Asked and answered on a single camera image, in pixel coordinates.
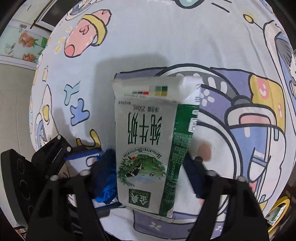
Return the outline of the green white milk carton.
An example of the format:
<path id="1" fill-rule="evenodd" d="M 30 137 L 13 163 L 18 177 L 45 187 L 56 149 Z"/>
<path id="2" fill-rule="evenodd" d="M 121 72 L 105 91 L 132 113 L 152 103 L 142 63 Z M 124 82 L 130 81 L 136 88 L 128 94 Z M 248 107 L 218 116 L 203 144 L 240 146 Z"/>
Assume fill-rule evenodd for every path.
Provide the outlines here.
<path id="1" fill-rule="evenodd" d="M 277 222 L 277 220 L 280 218 L 281 214 L 285 210 L 285 206 L 285 204 L 280 204 L 267 214 L 265 219 L 270 226 L 273 226 Z"/>

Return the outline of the yellow rim trash bin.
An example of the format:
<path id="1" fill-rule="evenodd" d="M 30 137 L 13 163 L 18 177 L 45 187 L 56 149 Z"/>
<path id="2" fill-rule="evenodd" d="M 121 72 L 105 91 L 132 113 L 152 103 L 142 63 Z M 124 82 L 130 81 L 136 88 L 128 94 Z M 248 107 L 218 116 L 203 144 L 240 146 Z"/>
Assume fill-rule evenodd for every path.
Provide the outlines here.
<path id="1" fill-rule="evenodd" d="M 268 224 L 268 232 L 271 232 L 281 221 L 281 219 L 285 216 L 289 206 L 290 199 L 288 196 L 281 197 L 276 201 L 270 212 L 265 217 Z"/>

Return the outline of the kitchen counter cabinet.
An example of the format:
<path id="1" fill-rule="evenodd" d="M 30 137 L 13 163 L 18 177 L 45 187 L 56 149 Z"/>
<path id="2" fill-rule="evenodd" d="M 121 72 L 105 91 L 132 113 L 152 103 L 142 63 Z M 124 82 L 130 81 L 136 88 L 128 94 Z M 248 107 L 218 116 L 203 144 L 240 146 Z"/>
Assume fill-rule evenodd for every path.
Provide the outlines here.
<path id="1" fill-rule="evenodd" d="M 59 21 L 79 2 L 79 0 L 49 1 L 34 20 L 33 25 L 52 32 Z"/>

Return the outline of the floral glass door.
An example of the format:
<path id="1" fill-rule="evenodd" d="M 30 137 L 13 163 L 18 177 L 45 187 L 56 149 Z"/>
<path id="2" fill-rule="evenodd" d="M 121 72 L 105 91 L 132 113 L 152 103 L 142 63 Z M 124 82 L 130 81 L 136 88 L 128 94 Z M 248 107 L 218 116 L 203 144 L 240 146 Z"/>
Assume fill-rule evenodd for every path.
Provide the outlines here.
<path id="1" fill-rule="evenodd" d="M 11 19 L 1 33 L 1 64 L 36 69 L 50 32 Z"/>

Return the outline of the cartoon print tablecloth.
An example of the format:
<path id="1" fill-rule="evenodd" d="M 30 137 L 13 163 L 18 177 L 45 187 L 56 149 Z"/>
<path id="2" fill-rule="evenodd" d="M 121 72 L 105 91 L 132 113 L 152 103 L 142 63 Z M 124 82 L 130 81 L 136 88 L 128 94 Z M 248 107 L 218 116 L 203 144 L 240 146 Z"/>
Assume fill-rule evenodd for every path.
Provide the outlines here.
<path id="1" fill-rule="evenodd" d="M 116 171 L 113 80 L 197 76 L 186 155 L 203 159 L 203 197 L 183 164 L 174 210 L 123 205 Z M 30 109 L 35 151 L 61 135 L 98 156 L 65 161 L 46 204 L 75 200 L 67 238 L 268 240 L 265 215 L 295 165 L 295 57 L 266 1 L 81 1 L 38 59 Z"/>

